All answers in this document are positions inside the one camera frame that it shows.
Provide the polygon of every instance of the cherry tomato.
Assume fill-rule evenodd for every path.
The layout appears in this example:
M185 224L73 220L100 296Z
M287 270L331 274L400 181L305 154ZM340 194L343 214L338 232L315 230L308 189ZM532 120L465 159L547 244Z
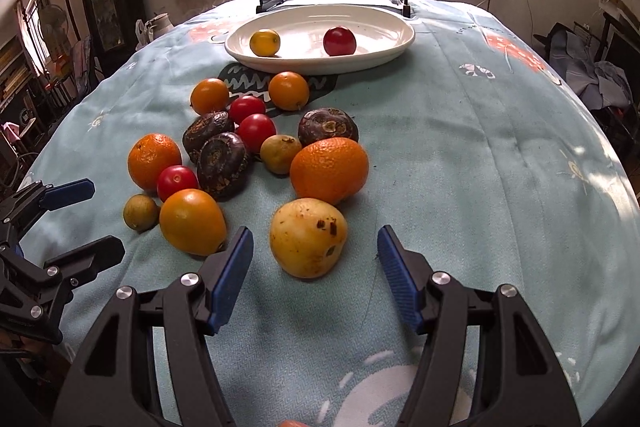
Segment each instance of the cherry tomato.
M239 98L236 98L231 102L229 107L229 118L234 123L240 125L242 120L251 114L265 114L267 112L267 106L264 105L262 99L246 94Z
M327 30L322 39L322 45L327 55L335 57L337 55L353 55L356 51L356 37L351 30L336 26Z
M183 190L184 188L198 188L196 174L183 165L172 165L160 172L158 176L158 197L161 201Z
M276 126L265 114L251 114L242 120L236 129L236 134L241 137L250 152L258 154L262 143L276 134Z

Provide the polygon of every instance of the oval plate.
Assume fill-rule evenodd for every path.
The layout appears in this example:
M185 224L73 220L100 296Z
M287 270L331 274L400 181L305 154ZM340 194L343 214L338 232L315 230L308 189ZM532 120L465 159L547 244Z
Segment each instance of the oval plate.
M326 54L322 38L334 26L344 26L355 35L353 55ZM258 57L249 48L251 35L264 28L280 35L280 50L274 57ZM385 64L401 55L414 39L411 25L387 10L324 4L282 9L255 18L228 36L225 49L244 66L266 73L340 74Z

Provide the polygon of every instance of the orange object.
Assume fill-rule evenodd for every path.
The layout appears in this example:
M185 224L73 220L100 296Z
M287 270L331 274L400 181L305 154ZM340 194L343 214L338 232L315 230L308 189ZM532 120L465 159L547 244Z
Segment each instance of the orange object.
M299 198L337 204L353 196L367 181L369 157L362 146L335 137L306 146L291 163L289 177Z
M158 176L171 165L182 165L176 143L164 134L147 134L129 152L127 166L133 182L143 190L155 192Z
M278 427L308 427L305 423L294 422L293 420L284 420Z
M297 111L309 101L309 85L299 74L284 71L269 82L269 97L276 107L285 111Z
M205 78L191 91L191 107L199 115L225 110L229 88L219 78Z
M167 198L160 208L160 230L175 248L194 255L215 253L226 239L220 207L197 188L185 188Z

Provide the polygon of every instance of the yellow tomato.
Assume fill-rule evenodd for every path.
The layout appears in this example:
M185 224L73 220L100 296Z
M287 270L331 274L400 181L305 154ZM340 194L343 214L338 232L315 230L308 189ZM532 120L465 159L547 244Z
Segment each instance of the yellow tomato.
M249 47L258 57L273 57L280 49L280 36L274 30L258 30L251 35Z

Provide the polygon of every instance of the light blue tablecloth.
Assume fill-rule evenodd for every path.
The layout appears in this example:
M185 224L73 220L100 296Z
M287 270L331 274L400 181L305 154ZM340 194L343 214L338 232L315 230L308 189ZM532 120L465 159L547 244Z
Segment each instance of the light blue tablecloth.
M22 242L28 259L40 264L108 234L127 250L66 307L61 327L71 348L119 286L148 291L198 269L158 228L138 235L124 225L122 207L138 191L127 153L150 132L180 142L195 116L191 89L202 78L220 76L234 92L269 100L268 75L246 71L216 43L256 3L222 5L133 55L74 108L34 163L26 182L88 177L96 193L43 217ZM268 228L294 194L262 165L242 194L222 204L230 233L246 225L255 236L231 321L208 340L240 427L287 418L311 426L394 425L424 339L401 325L375 259L376 232L385 224L467 286L516 285L557 351L584 421L638 347L638 204L604 134L491 14L457 3L411 4L417 36L403 56L310 80L308 108L352 115L370 158L366 187L340 207L350 238L336 269L314 283L280 270ZM270 114L280 133L296 133L300 114L272 106ZM162 336L155 341L163 406L176 420ZM477 341L470 336L469 353ZM459 413L468 408L474 368L468 357Z

